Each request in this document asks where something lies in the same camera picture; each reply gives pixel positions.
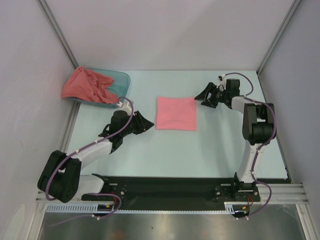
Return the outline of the teal plastic bin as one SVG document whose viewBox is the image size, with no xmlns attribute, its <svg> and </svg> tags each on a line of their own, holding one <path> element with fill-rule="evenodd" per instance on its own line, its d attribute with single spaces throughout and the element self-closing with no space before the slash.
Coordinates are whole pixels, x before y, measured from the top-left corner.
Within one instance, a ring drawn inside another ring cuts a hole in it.
<svg viewBox="0 0 320 240">
<path fill-rule="evenodd" d="M 99 73 L 101 75 L 111 77 L 114 81 L 111 86 L 106 89 L 112 94 L 116 94 L 117 97 L 125 97 L 128 93 L 131 78 L 130 76 L 122 71 L 115 70 L 107 70 L 107 69 L 99 69 L 99 68 L 90 68 L 93 72 Z M 67 97 L 68 100 L 72 100 L 81 104 L 96 106 L 96 107 L 104 107 L 109 109 L 117 108 L 116 104 L 106 104 L 106 103 L 97 103 L 92 101 L 82 100 L 76 97 Z"/>
</svg>

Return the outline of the light pink t shirt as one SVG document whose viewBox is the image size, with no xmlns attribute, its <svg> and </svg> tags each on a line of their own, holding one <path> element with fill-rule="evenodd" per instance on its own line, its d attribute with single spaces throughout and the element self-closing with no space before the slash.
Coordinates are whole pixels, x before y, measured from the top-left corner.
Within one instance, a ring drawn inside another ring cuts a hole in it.
<svg viewBox="0 0 320 240">
<path fill-rule="evenodd" d="M 197 105 L 192 97 L 156 99 L 155 128 L 157 130 L 197 130 Z"/>
</svg>

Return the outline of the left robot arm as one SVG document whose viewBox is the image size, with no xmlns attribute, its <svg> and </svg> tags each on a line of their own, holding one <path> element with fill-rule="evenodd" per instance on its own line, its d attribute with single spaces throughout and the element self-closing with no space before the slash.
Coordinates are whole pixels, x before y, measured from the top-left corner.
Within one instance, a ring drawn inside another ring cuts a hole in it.
<svg viewBox="0 0 320 240">
<path fill-rule="evenodd" d="M 71 153 L 53 151 L 39 177 L 37 188 L 48 201 L 69 202 L 78 191 L 81 170 L 99 158 L 115 152 L 130 134 L 139 135 L 155 124 L 139 111 L 128 114 L 124 110 L 113 113 L 98 138 Z"/>
</svg>

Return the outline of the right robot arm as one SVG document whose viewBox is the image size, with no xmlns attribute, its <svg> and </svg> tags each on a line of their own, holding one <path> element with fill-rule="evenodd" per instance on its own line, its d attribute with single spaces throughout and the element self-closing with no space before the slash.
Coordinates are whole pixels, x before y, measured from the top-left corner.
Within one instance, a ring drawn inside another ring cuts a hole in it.
<svg viewBox="0 0 320 240">
<path fill-rule="evenodd" d="M 264 149 L 277 135 L 277 121 L 273 103 L 262 102 L 240 94 L 240 80 L 219 77 L 220 84 L 209 82 L 194 99 L 202 106 L 216 108 L 219 103 L 242 114 L 242 136 L 245 148 L 235 179 L 240 182 L 230 188 L 231 196 L 242 201 L 249 194 L 245 184 L 257 182 L 256 168 Z"/>
</svg>

